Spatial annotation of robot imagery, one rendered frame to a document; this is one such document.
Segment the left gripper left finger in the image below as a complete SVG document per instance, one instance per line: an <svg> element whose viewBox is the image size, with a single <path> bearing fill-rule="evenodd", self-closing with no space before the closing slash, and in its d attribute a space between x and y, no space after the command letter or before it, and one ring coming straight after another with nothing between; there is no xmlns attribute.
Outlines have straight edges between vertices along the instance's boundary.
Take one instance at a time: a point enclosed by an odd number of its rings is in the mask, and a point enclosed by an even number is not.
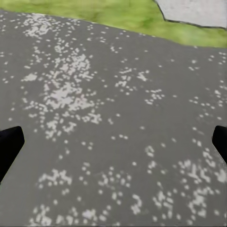
<svg viewBox="0 0 227 227"><path fill-rule="evenodd" d="M20 126L0 131L0 182L16 159L24 141Z"/></svg>

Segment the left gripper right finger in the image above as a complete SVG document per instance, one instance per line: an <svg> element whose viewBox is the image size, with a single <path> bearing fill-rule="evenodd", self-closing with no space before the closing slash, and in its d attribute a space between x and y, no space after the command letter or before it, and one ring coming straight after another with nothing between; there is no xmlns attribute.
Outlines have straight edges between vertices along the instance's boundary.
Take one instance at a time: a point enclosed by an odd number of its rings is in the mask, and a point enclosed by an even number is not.
<svg viewBox="0 0 227 227"><path fill-rule="evenodd" d="M215 127L212 143L214 144L224 161L227 163L227 127Z"/></svg>

